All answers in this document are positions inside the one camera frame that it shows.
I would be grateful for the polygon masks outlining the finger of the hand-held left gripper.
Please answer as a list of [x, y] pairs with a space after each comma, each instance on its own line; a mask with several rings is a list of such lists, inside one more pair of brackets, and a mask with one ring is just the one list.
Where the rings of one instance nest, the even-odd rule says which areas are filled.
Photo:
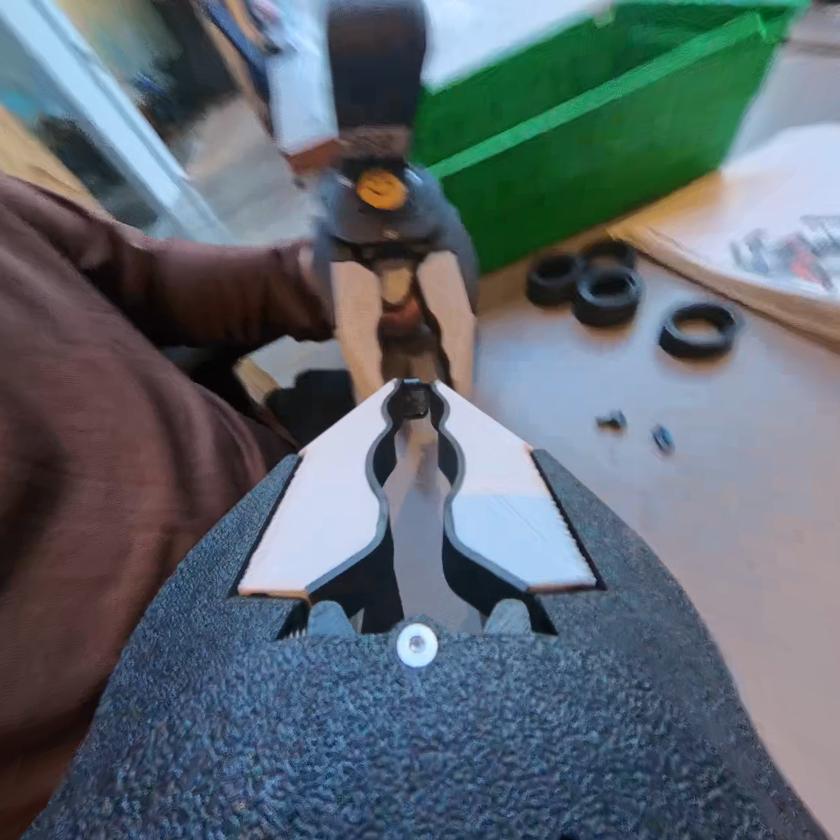
[[335, 338], [350, 374], [354, 398], [362, 403], [385, 384], [379, 335], [382, 289], [379, 277], [353, 261], [330, 266]]
[[456, 256], [428, 255], [417, 270], [423, 303], [437, 326], [438, 356], [450, 388], [464, 398], [474, 391], [476, 315], [469, 303]]

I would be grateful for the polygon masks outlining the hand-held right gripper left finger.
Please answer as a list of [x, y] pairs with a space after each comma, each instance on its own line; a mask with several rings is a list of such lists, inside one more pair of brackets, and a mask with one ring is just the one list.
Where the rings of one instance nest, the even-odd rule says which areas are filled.
[[392, 380], [310, 442], [251, 550], [236, 592], [336, 602], [364, 634], [404, 618], [384, 485], [396, 467], [403, 384]]

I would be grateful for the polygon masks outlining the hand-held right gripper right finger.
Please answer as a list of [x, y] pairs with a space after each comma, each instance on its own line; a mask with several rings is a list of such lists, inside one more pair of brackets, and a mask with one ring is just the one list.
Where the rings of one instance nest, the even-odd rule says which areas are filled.
[[449, 483], [442, 568], [448, 587], [490, 618], [514, 602], [530, 631], [555, 634], [540, 598], [598, 589], [599, 574], [521, 437], [449, 386], [429, 386], [437, 462]]

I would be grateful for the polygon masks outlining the black star-printed brick piece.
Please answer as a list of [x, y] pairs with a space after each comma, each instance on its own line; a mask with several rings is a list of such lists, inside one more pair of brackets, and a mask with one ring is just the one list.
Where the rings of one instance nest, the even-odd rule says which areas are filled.
[[431, 385], [419, 379], [401, 380], [394, 396], [394, 412], [402, 421], [425, 418], [431, 408]]

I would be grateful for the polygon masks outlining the person's left forearm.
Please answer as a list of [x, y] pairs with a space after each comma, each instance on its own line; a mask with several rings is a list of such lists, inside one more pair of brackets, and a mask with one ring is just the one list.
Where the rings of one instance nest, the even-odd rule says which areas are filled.
[[299, 240], [242, 246], [153, 238], [6, 174], [2, 210], [162, 344], [249, 352], [282, 338], [333, 337], [329, 303], [302, 265]]

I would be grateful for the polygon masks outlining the white wooden-edged table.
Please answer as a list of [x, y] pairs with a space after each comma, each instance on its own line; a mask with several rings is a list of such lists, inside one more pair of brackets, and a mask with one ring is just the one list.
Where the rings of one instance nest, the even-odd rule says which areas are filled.
[[292, 173], [303, 177], [330, 167], [339, 130], [326, 35], [328, 2], [277, 2], [268, 29], [276, 48], [266, 58], [269, 110], [276, 145]]

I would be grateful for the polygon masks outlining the black toy tire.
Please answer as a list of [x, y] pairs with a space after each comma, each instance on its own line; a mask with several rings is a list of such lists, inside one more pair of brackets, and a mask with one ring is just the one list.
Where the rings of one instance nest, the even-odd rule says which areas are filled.
[[622, 327], [635, 319], [643, 290], [643, 282], [633, 269], [624, 266], [594, 269], [577, 285], [573, 315], [588, 327]]
[[623, 239], [603, 238], [588, 246], [580, 253], [581, 260], [588, 270], [607, 270], [623, 268], [635, 270], [637, 251]]
[[573, 299], [585, 272], [585, 263], [575, 254], [558, 253], [535, 259], [526, 277], [526, 298], [534, 305], [558, 307]]
[[[688, 332], [688, 322], [702, 322], [710, 332]], [[740, 320], [731, 309], [718, 303], [697, 301], [677, 307], [662, 322], [659, 347], [684, 361], [714, 361], [728, 354], [739, 334]]]

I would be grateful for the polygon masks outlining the person's black pants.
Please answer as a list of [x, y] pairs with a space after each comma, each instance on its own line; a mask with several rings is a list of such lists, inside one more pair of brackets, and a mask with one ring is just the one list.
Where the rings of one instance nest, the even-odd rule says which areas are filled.
[[302, 448], [350, 414], [356, 401], [346, 370], [310, 370], [270, 392], [266, 407]]

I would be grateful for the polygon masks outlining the green plastic bin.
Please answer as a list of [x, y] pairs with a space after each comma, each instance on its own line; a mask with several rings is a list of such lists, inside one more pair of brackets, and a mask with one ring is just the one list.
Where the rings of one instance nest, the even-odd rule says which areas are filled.
[[714, 171], [809, 2], [614, 2], [425, 91], [413, 156], [491, 272]]

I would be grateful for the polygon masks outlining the open toy instruction booklet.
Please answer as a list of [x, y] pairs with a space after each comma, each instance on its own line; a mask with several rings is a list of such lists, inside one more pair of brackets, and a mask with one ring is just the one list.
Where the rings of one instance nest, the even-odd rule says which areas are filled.
[[839, 126], [787, 129], [605, 230], [811, 338], [839, 341]]

